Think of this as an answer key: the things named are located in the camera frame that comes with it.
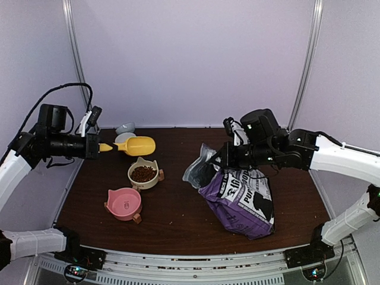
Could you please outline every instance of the cat ear bowl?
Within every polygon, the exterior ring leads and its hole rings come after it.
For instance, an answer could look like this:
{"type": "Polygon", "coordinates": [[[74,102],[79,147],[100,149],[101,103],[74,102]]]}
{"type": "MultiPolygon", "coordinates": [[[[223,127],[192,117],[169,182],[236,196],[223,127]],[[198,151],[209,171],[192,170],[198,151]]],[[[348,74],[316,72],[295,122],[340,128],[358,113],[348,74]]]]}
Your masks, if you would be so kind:
{"type": "Polygon", "coordinates": [[[108,212],[120,221],[133,220],[137,224],[142,221],[140,216],[143,207],[141,196],[133,188],[108,190],[108,201],[105,202],[104,206],[108,212]]]}

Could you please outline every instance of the pet food bowl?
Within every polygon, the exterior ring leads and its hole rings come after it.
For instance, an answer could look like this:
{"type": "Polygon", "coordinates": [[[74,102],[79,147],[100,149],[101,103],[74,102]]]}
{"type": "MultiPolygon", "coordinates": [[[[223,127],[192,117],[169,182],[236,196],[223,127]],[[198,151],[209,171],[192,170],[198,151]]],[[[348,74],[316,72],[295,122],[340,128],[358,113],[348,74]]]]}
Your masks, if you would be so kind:
{"type": "Polygon", "coordinates": [[[133,132],[124,132],[124,133],[118,135],[118,136],[115,138],[115,143],[117,143],[117,144],[125,143],[125,141],[126,141],[128,138],[131,138],[131,137],[136,137],[136,135],[135,135],[133,132]]]}
{"type": "Polygon", "coordinates": [[[141,221],[140,212],[143,205],[140,193],[135,189],[108,190],[108,202],[105,203],[105,207],[120,221],[141,221]]]}
{"type": "Polygon", "coordinates": [[[128,169],[128,178],[131,181],[134,188],[149,189],[149,188],[152,188],[154,185],[156,185],[158,181],[160,180],[159,172],[160,170],[159,170],[159,166],[156,160],[148,161],[148,160],[143,159],[142,157],[139,157],[137,161],[134,164],[132,164],[132,166],[128,169]],[[155,177],[152,180],[147,181],[147,182],[134,181],[131,177],[132,172],[140,166],[152,167],[156,171],[155,177]]]}
{"type": "Polygon", "coordinates": [[[134,132],[135,131],[135,123],[125,123],[116,129],[116,133],[118,135],[123,134],[124,132],[134,132]]]}

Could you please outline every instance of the small gray object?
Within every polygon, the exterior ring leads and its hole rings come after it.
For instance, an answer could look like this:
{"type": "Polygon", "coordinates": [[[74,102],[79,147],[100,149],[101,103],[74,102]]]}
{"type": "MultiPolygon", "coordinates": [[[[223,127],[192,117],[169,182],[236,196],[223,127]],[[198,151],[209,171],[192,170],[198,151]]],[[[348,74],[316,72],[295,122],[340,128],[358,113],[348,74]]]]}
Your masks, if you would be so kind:
{"type": "Polygon", "coordinates": [[[116,129],[118,135],[123,134],[124,132],[134,132],[136,129],[135,123],[125,123],[116,129]]]}

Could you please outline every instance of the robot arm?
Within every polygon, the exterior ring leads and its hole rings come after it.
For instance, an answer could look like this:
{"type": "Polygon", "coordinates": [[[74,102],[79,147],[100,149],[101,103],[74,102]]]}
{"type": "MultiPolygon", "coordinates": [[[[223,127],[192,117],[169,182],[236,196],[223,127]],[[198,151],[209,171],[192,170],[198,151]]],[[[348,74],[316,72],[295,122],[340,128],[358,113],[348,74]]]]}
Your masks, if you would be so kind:
{"type": "MultiPolygon", "coordinates": [[[[65,84],[49,90],[46,94],[68,86],[86,86],[92,95],[91,87],[85,83],[65,84]]],[[[111,150],[112,147],[99,143],[97,134],[86,134],[95,126],[101,112],[101,108],[96,106],[88,110],[78,127],[80,133],[71,135],[69,133],[73,129],[74,121],[69,132],[62,132],[67,114],[73,119],[69,109],[65,106],[41,105],[37,124],[30,132],[19,132],[0,161],[0,212],[16,186],[41,160],[46,161],[53,156],[97,159],[101,151],[111,150]]],[[[69,229],[51,228],[33,232],[0,230],[0,270],[20,257],[63,251],[74,259],[80,256],[79,236],[69,229]]]]}
{"type": "MultiPolygon", "coordinates": [[[[235,137],[233,118],[224,120],[235,137]]],[[[285,252],[289,268],[333,257],[333,246],[364,224],[380,217],[380,153],[340,143],[323,132],[280,128],[272,111],[255,110],[240,120],[249,144],[224,143],[210,160],[225,169],[254,169],[265,164],[302,170],[325,170],[368,181],[368,190],[335,219],[319,225],[311,244],[285,252]]]]}

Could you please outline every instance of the beige pet bowl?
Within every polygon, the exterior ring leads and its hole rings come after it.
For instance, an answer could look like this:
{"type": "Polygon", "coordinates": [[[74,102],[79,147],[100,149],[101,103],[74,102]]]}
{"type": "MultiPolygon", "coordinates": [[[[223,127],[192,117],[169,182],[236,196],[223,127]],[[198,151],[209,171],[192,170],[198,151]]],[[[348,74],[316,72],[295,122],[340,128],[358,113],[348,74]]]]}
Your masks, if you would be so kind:
{"type": "Polygon", "coordinates": [[[137,161],[134,164],[132,164],[132,166],[128,169],[128,179],[131,181],[134,189],[146,190],[146,189],[152,188],[154,185],[156,185],[158,183],[158,181],[162,181],[164,179],[164,174],[163,174],[162,169],[159,169],[159,166],[158,166],[156,160],[155,161],[149,161],[149,160],[143,159],[142,157],[139,157],[137,159],[137,161]],[[147,181],[147,182],[134,181],[131,178],[132,172],[140,166],[152,167],[154,170],[157,171],[155,177],[152,180],[147,181]]]}

